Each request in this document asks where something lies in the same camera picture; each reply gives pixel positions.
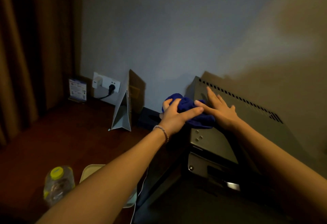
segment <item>vent slot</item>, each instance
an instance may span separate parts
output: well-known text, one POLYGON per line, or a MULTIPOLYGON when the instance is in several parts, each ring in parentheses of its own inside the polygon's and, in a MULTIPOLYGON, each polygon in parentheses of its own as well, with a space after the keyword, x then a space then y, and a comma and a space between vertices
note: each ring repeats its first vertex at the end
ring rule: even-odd
POLYGON ((233 93, 230 93, 230 92, 228 92, 227 90, 221 89, 221 88, 219 88, 218 86, 215 86, 215 85, 213 85, 213 84, 211 84, 211 83, 209 83, 209 82, 203 81, 203 80, 200 79, 200 78, 199 78, 199 82, 202 82, 203 84, 206 84, 207 86, 210 86, 210 87, 215 88, 215 89, 217 89, 217 90, 219 90, 219 91, 222 91, 223 93, 226 93, 226 94, 228 94, 229 96, 232 96, 232 97, 234 97, 234 98, 236 98, 236 99, 239 99, 240 101, 243 101, 244 103, 246 103, 246 104, 248 104, 248 105, 251 105, 251 106, 253 106, 253 107, 256 107, 256 108, 258 108, 258 109, 260 110, 260 111, 257 111, 257 112, 259 112, 260 114, 262 114, 262 115, 264 115, 264 116, 267 116, 267 117, 269 117, 270 119, 272 119, 272 120, 274 120, 274 121, 276 121, 276 122, 278 122, 278 123, 282 123, 282 124, 284 124, 284 123, 282 122, 282 120, 279 118, 279 116, 278 116, 277 114, 275 114, 275 113, 273 113, 273 112, 270 112, 270 111, 266 110, 265 108, 260 107, 260 106, 257 105, 257 104, 254 104, 254 103, 252 103, 252 102, 249 102, 249 101, 245 100, 244 98, 238 97, 238 96, 234 95, 233 93))

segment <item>curtain fold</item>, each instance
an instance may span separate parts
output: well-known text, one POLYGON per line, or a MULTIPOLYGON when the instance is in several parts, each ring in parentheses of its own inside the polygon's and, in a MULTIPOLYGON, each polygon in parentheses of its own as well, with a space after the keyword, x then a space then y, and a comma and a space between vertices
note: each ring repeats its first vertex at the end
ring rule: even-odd
POLYGON ((74 75, 71 0, 0 0, 0 144, 65 96, 74 75))

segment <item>hand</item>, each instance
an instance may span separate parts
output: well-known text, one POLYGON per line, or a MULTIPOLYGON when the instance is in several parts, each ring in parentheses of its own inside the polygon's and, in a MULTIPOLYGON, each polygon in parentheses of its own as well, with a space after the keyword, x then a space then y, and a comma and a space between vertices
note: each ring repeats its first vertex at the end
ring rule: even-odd
POLYGON ((204 108, 204 112, 215 117, 216 122, 224 129, 233 131, 235 126, 241 121, 235 112, 235 106, 231 108, 227 106, 220 95, 215 95, 214 92, 207 87, 208 99, 213 108, 206 106, 200 101, 195 101, 194 104, 204 108))
POLYGON ((187 120, 200 115, 204 110, 203 107, 196 107, 183 113, 178 113, 177 106, 181 99, 177 98, 171 105, 169 105, 172 100, 173 99, 168 99, 162 104, 162 107, 164 108, 164 116, 159 123, 159 125, 165 129, 168 136, 180 131, 187 120))

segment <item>wooden table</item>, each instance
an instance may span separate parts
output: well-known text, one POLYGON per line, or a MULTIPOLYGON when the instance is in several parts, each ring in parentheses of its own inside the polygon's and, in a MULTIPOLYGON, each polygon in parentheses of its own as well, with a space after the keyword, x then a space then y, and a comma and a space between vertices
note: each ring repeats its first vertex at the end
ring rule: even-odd
MULTIPOLYGON (((89 164, 107 164, 149 131, 132 127, 108 131, 114 107, 97 99, 85 104, 65 101, 0 150, 0 214, 37 220, 48 171, 70 165, 78 184, 89 164)), ((129 223, 133 209, 123 209, 115 223, 129 223)))

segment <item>power socket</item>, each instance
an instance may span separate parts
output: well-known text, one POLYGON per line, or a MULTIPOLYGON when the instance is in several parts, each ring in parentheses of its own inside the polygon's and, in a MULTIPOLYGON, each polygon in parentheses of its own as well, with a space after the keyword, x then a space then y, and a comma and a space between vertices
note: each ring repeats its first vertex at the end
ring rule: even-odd
POLYGON ((107 76, 104 76, 104 75, 100 75, 96 72, 93 73, 93 79, 97 78, 98 76, 102 77, 102 87, 104 88, 107 88, 109 89, 109 86, 112 84, 115 86, 115 90, 114 92, 119 92, 119 89, 120 89, 120 82, 115 80, 115 79, 112 79, 112 78, 109 78, 107 76))

